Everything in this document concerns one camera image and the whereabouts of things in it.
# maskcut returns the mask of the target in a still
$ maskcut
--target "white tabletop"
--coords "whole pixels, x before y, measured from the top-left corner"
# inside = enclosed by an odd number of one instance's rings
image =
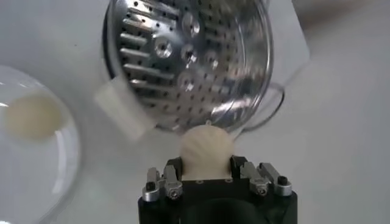
[[[285,83],[308,60],[308,51],[291,3],[274,2],[274,80]],[[101,59],[107,5],[108,0],[0,2],[0,64],[25,71],[50,88],[67,104],[80,130],[80,174],[47,223],[136,223],[147,168],[162,169],[178,155],[177,137],[159,131],[131,144],[93,103],[107,75]]]

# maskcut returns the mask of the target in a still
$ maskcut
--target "cream colored ball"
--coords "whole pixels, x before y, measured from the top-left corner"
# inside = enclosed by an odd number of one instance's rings
[[[5,109],[5,127],[16,137],[42,140],[54,134],[63,124],[57,103],[43,94],[21,97]]]
[[[181,138],[182,179],[230,178],[229,161],[233,152],[233,139],[225,130],[211,125],[190,129]]]

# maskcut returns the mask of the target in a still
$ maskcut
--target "silver bracket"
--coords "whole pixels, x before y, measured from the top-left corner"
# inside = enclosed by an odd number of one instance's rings
[[[142,199],[147,202],[157,201],[160,198],[160,174],[156,168],[147,170],[147,182],[142,188]]]
[[[293,193],[293,186],[287,177],[281,176],[270,163],[261,163],[257,167],[257,170],[262,176],[267,177],[274,184],[274,194],[290,196]]]
[[[164,168],[165,194],[171,200],[177,200],[183,194],[183,184],[177,180],[174,166],[169,165]]]
[[[253,193],[264,197],[268,193],[269,181],[263,178],[251,162],[245,162],[240,168],[241,176],[249,178],[249,189]]]

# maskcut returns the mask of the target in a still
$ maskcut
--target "metal screw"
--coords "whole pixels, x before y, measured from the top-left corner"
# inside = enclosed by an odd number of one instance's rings
[[[169,193],[168,193],[168,197],[169,197],[170,199],[172,199],[172,200],[176,200],[176,199],[178,199],[178,198],[180,197],[180,195],[179,195],[179,193],[178,193],[177,191],[171,190],[171,191],[169,191]]]
[[[267,189],[264,187],[257,187],[257,192],[260,196],[265,196],[267,195]]]

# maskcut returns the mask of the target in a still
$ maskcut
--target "bolt head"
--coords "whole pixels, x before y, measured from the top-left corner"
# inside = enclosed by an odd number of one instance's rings
[[[180,197],[180,194],[177,191],[175,191],[175,190],[171,190],[168,193],[168,197],[170,199],[172,199],[172,200],[176,200],[176,199],[178,199]]]
[[[265,196],[267,195],[267,189],[264,188],[264,187],[258,187],[257,188],[257,193],[260,195],[260,196]]]

